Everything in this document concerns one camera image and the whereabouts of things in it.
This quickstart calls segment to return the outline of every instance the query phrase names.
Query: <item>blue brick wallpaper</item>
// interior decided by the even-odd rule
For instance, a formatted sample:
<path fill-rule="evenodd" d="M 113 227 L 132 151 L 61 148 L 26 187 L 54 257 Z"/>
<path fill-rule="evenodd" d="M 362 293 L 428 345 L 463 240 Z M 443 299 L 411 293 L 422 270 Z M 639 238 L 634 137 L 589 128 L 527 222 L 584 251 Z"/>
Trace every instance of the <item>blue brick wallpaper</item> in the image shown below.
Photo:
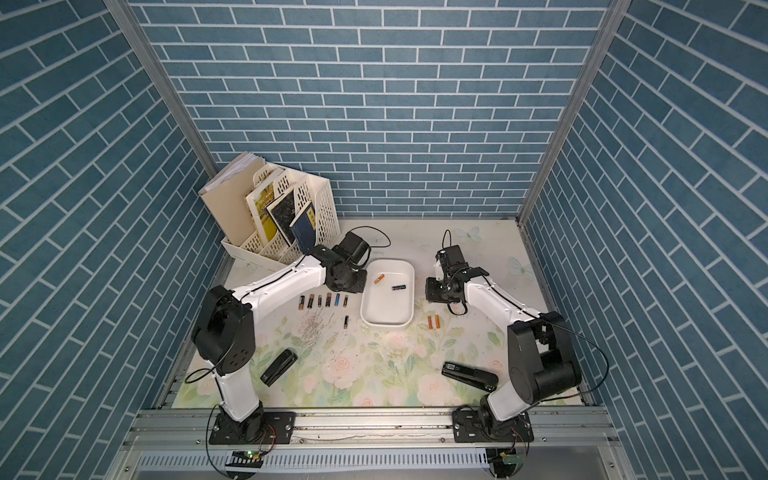
<path fill-rule="evenodd" d="M 0 478 L 90 478 L 167 378 L 222 234 L 101 0 L 0 12 Z"/>
<path fill-rule="evenodd" d="M 639 478 L 768 478 L 767 32 L 633 0 L 527 226 Z"/>
<path fill-rule="evenodd" d="M 131 5 L 222 164 L 253 151 L 328 177 L 342 216 L 502 217 L 608 3 Z"/>

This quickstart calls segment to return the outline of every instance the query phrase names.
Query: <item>wire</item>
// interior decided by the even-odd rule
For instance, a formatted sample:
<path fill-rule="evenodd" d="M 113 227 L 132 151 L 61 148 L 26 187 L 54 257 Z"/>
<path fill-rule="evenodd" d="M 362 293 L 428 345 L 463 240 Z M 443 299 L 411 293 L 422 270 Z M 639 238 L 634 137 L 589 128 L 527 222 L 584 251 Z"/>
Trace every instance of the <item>wire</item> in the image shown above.
<path fill-rule="evenodd" d="M 267 453 L 270 453 L 270 452 L 272 452 L 275 449 L 275 441 L 277 440 L 277 433 L 275 433 L 275 428 L 272 427 L 272 425 L 267 425 L 267 426 L 270 427 L 270 430 L 272 430 L 272 446 L 270 446 L 270 449 L 267 450 L 266 452 L 264 452 L 264 453 L 260 452 L 259 453 L 259 458 L 266 457 Z"/>
<path fill-rule="evenodd" d="M 448 305 L 448 311 L 449 311 L 449 312 L 450 312 L 452 315 L 456 315 L 456 316 L 462 316 L 462 315 L 466 315 L 466 314 L 467 314 L 467 312 L 469 311 L 469 308 L 467 307 L 467 303 L 466 303 L 464 300 L 462 300 L 462 305 L 464 306 L 464 313 L 456 313 L 456 312 L 454 312 L 454 311 L 451 309 L 451 304 L 450 304 L 450 303 L 447 303 L 447 305 Z"/>
<path fill-rule="evenodd" d="M 210 410 L 210 413 L 208 414 L 208 421 L 205 424 L 205 455 L 208 457 L 208 463 L 210 463 L 210 466 L 214 467 L 214 470 L 218 472 L 219 475 L 223 477 L 227 477 L 229 480 L 232 480 L 232 478 L 227 475 L 226 473 L 219 470 L 216 465 L 214 464 L 214 461 L 210 458 L 210 452 L 208 452 L 208 426 L 210 425 L 210 418 L 214 416 L 214 410 L 218 407 L 218 405 L 214 405 L 214 407 Z"/>
<path fill-rule="evenodd" d="M 611 362 L 608 361 L 608 356 L 605 355 L 605 352 L 603 351 L 602 348 L 600 348 L 600 346 L 597 345 L 597 343 L 593 342 L 592 340 L 590 340 L 586 336 L 580 334 L 579 332 L 576 332 L 575 330 L 571 330 L 571 329 L 567 328 L 566 326 L 558 325 L 557 323 L 553 323 L 553 322 L 551 322 L 551 321 L 549 321 L 549 320 L 547 320 L 545 318 L 542 318 L 540 316 L 536 316 L 536 315 L 533 315 L 532 313 L 529 313 L 528 311 L 525 310 L 524 307 L 519 306 L 517 303 L 513 302 L 512 300 L 510 300 L 506 296 L 502 295 L 501 292 L 496 290 L 496 288 L 494 288 L 493 285 L 491 285 L 491 282 L 488 280 L 488 278 L 485 275 L 483 275 L 482 277 L 485 279 L 485 282 L 491 287 L 491 290 L 496 292 L 497 295 L 499 295 L 502 299 L 504 299 L 507 302 L 509 302 L 515 308 L 517 308 L 521 312 L 525 313 L 526 315 L 530 316 L 532 319 L 539 319 L 542 322 L 545 322 L 545 323 L 547 323 L 550 326 L 554 326 L 554 327 L 557 327 L 559 329 L 565 330 L 566 332 L 572 333 L 573 335 L 580 336 L 582 339 L 584 339 L 588 343 L 590 343 L 598 352 L 600 352 L 600 354 L 603 356 L 603 360 L 605 361 L 605 372 L 603 372 L 603 378 L 601 378 L 600 381 L 594 387 L 592 387 L 591 389 L 589 389 L 589 390 L 587 390 L 585 392 L 574 393 L 572 395 L 566 395 L 566 396 L 552 397 L 552 398 L 549 398 L 549 399 L 543 399 L 543 400 L 541 400 L 539 402 L 536 402 L 535 404 L 531 405 L 528 409 L 532 409 L 533 407 L 535 407 L 536 405 L 538 405 L 541 402 L 549 402 L 551 400 L 572 399 L 575 396 L 582 396 L 582 395 L 586 395 L 588 393 L 592 393 L 595 390 L 599 389 L 603 385 L 603 383 L 605 383 L 605 380 L 608 378 L 608 375 L 611 373 Z"/>
<path fill-rule="evenodd" d="M 376 228 L 376 227 L 371 227 L 370 225 L 360 225 L 359 227 L 355 227 L 355 228 L 352 228 L 352 229 L 350 230 L 350 232 L 351 232 L 351 231 L 353 231 L 353 230 L 357 230 L 357 229 L 359 229 L 359 228 L 370 228 L 371 230 L 376 230 L 377 232 L 379 232 L 380 234 L 382 234 L 384 237 L 386 237 L 387 241 L 389 242 L 389 243 L 387 243 L 386 245 L 368 245 L 368 255 L 366 255 L 366 259 L 365 259 L 365 261 L 363 261 L 363 262 L 362 262 L 361 264 L 359 264 L 359 265 L 353 265 L 353 266 L 354 266 L 355 268 L 357 268 L 357 269 L 362 269 L 362 268 L 363 268 L 363 267 L 365 267 L 365 265 L 368 263 L 368 260 L 370 260 L 370 258 L 371 258 L 371 251 L 372 251 L 374 248 L 387 248 L 387 247 L 389 247 L 390 245 L 392 245 L 392 240 L 390 240 L 390 239 L 389 239 L 389 235 L 387 235 L 386 233 L 382 232 L 381 230 L 379 230 L 379 229 L 378 229 L 378 228 Z"/>
<path fill-rule="evenodd" d="M 306 254 L 304 254 L 304 256 L 303 256 L 303 257 L 301 257 L 301 260 L 299 260 L 299 261 L 298 261 L 298 263 L 296 263 L 296 266 L 299 266 L 299 265 L 300 265 L 300 264 L 301 264 L 301 263 L 304 261 L 304 259 L 305 259 L 305 258 L 306 258 Z M 282 278 L 283 278 L 285 275 L 287 275 L 288 273 L 291 273 L 291 272 L 295 272 L 295 271 L 296 271 L 295 267 L 294 267 L 294 268 L 292 268 L 292 269 L 289 269 L 289 270 L 287 270 L 285 273 L 283 273 L 283 275 L 280 275 L 280 276 L 278 276 L 278 277 L 277 277 L 275 280 L 272 280 L 272 281 L 270 281 L 270 282 L 267 282 L 267 283 L 265 283 L 265 284 L 263 284 L 263 285 L 259 285 L 259 286 L 257 286 L 256 288 L 254 288 L 254 289 L 252 289 L 252 290 L 249 290 L 248 292 L 245 292 L 245 294 L 244 294 L 244 295 L 243 295 L 243 296 L 240 298 L 240 317 L 242 317 L 242 316 L 245 314 L 245 310 L 244 310 L 245 306 L 243 305 L 243 299 L 244 299 L 246 296 L 249 296 L 251 293 L 253 293 L 253 292 L 257 291 L 258 289 L 262 289 L 262 288 L 264 288 L 265 286 L 269 286 L 269 285 L 272 285 L 272 284 L 273 284 L 273 283 L 275 283 L 277 280 L 280 280 L 280 279 L 282 279 Z M 195 370 L 195 371 L 191 372 L 191 373 L 190 373 L 189 375 L 187 375 L 187 377 L 184 379 L 184 383 L 187 383 L 187 384 L 189 384 L 189 383 L 195 383 L 195 382 L 199 382 L 199 381 L 201 381 L 202 379 L 204 379 L 205 377 L 209 376 L 209 375 L 210 375 L 210 374 L 211 374 L 211 373 L 212 373 L 212 372 L 213 372 L 213 371 L 214 371 L 214 370 L 215 370 L 215 369 L 216 369 L 216 368 L 217 368 L 219 365 L 221 365 L 221 363 L 224 361 L 224 359 L 226 359 L 226 357 L 227 357 L 227 354 L 229 354 L 230 350 L 232 350 L 232 347 L 234 347 L 234 346 L 235 346 L 235 343 L 237 343 L 237 335 L 232 335 L 232 342 L 230 343 L 230 346 L 227 348 L 227 351 L 226 351 L 226 352 L 224 352 L 224 354 L 221 356 L 221 358 L 219 359 L 219 361 L 218 361 L 218 362 L 216 362 L 216 365 L 214 365 L 214 366 L 210 367 L 209 369 L 197 369 L 197 370 Z M 205 373 L 204 373 L 203 375 L 200 375 L 200 376 L 198 376 L 198 377 L 197 377 L 196 379 L 194 379 L 194 380 L 190 380 L 190 377 L 191 377 L 192 375 L 194 375 L 195 373 L 197 373 L 197 372 L 205 372 Z"/>
<path fill-rule="evenodd" d="M 357 230 L 357 229 L 359 229 L 359 228 L 370 228 L 371 230 L 376 230 L 377 232 L 379 232 L 380 234 L 382 234 L 384 237 L 386 237 L 387 241 L 389 242 L 389 243 L 388 243 L 388 244 L 386 244 L 386 245 L 369 245 L 369 247 L 371 247 L 371 248 L 387 248 L 387 247 L 389 247 L 390 245 L 392 245 L 392 241 L 389 239 L 389 235 L 387 235 L 386 233 L 382 232 L 381 230 L 379 230 L 379 229 L 378 229 L 378 228 L 376 228 L 376 227 L 371 227 L 370 225 L 360 225 L 359 227 L 355 227 L 355 228 L 352 228 L 352 229 L 350 230 L 350 232 L 353 232 L 354 230 Z"/>

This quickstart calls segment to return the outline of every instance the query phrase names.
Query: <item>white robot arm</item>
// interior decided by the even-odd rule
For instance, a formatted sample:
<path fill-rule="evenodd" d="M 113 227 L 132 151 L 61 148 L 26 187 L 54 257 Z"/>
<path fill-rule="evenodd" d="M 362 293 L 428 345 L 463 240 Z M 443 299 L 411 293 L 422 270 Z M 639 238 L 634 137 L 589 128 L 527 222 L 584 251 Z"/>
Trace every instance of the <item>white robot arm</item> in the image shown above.
<path fill-rule="evenodd" d="M 366 271 L 357 263 L 369 249 L 360 237 L 347 233 L 334 248 L 319 245 L 264 279 L 234 290 L 215 286 L 206 294 L 191 336 L 208 365 L 202 376 L 213 373 L 221 394 L 220 407 L 231 420 L 245 422 L 257 415 L 260 407 L 248 371 L 259 320 L 315 286 L 325 284 L 336 292 L 362 292 Z M 185 381 L 192 383 L 202 376 L 193 380 L 187 377 Z"/>
<path fill-rule="evenodd" d="M 488 437 L 503 436 L 514 417 L 581 383 L 570 330 L 559 313 L 542 313 L 506 293 L 488 277 L 488 272 L 470 267 L 458 245 L 441 249 L 436 259 L 436 275 L 426 281 L 427 300 L 461 303 L 464 313 L 467 305 L 475 306 L 507 332 L 510 382 L 480 401 L 479 412 Z M 536 341 L 549 345 L 549 350 L 540 353 Z"/>
<path fill-rule="evenodd" d="M 255 331 L 259 320 L 272 310 L 294 298 L 298 293 L 314 286 L 321 286 L 325 282 L 326 268 L 320 264 L 317 258 L 304 256 L 266 278 L 235 288 L 232 291 L 232 296 L 239 299 L 243 305 L 250 304 Z M 248 418 L 260 403 L 247 368 L 249 358 L 250 356 L 245 358 L 245 365 L 234 372 L 219 375 L 214 370 L 216 384 L 221 393 L 221 406 L 235 422 L 242 422 Z M 206 362 L 209 368 L 214 367 L 210 359 L 207 359 Z"/>

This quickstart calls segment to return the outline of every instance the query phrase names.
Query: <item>tabletop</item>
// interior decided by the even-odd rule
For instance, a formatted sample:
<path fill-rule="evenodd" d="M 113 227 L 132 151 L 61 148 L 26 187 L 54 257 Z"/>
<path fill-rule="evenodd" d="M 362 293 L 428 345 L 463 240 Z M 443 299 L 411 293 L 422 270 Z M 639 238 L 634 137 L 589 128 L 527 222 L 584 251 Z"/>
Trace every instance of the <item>tabletop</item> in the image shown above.
<path fill-rule="evenodd" d="M 341 220 L 341 231 L 368 225 L 389 235 L 392 245 L 372 249 L 371 259 L 406 260 L 415 270 L 413 320 L 407 329 L 368 327 L 360 318 L 362 294 L 341 293 L 335 306 L 298 310 L 299 294 L 325 299 L 330 290 L 318 287 L 284 303 L 256 325 L 256 352 L 249 369 L 253 387 L 265 406 L 456 406 L 476 405 L 483 391 L 441 375 L 446 360 L 494 372 L 509 381 L 506 334 L 476 308 L 452 315 L 446 305 L 428 303 L 426 277 L 435 275 L 435 254 L 448 229 L 470 266 L 487 270 L 511 295 L 546 311 L 544 297 L 531 269 L 525 246 L 513 220 Z M 372 246 L 386 238 L 371 229 L 355 231 Z M 224 286 L 234 288 L 266 276 L 257 266 L 236 261 Z M 343 306 L 349 296 L 347 306 Z M 344 329 L 345 316 L 349 325 Z M 432 317 L 429 328 L 428 316 Z M 440 328 L 436 328 L 439 316 Z M 271 387 L 260 381 L 269 364 L 285 348 L 299 359 Z M 195 353 L 188 371 L 204 367 Z M 173 408 L 210 408 L 220 397 L 213 376 L 183 385 Z M 555 404 L 581 404 L 576 397 Z"/>

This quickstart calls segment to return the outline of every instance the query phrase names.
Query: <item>white tray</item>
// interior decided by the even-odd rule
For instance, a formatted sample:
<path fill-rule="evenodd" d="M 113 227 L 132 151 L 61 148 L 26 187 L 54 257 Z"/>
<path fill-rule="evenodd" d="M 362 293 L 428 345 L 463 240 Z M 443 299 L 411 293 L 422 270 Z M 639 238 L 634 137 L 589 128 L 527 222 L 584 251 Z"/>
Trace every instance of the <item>white tray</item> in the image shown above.
<path fill-rule="evenodd" d="M 401 330 L 413 319 L 413 265 L 404 260 L 379 259 L 366 267 L 368 278 L 362 292 L 360 317 L 371 327 Z M 373 282 L 381 274 L 384 278 Z M 404 290 L 392 290 L 395 285 L 405 285 Z"/>

